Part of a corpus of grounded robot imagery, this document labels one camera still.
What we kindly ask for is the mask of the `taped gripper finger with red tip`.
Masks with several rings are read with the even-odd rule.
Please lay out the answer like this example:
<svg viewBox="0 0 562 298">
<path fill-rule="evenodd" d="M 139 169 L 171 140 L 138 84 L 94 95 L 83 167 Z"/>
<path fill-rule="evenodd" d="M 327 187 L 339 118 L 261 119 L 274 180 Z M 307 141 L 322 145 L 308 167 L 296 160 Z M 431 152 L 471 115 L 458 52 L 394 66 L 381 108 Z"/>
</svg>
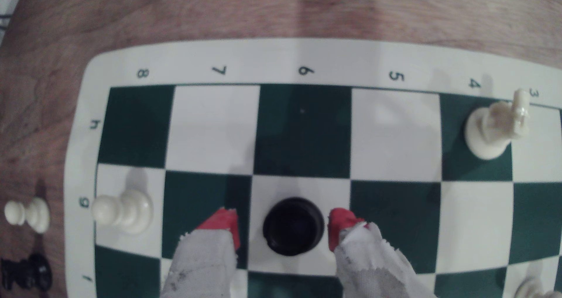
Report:
<svg viewBox="0 0 562 298">
<path fill-rule="evenodd" d="M 230 297 L 240 246 L 236 209 L 218 209 L 180 238 L 160 297 Z"/>
<path fill-rule="evenodd" d="M 436 297 L 376 223 L 345 208 L 332 209 L 328 219 L 328 246 L 345 297 Z"/>
</svg>

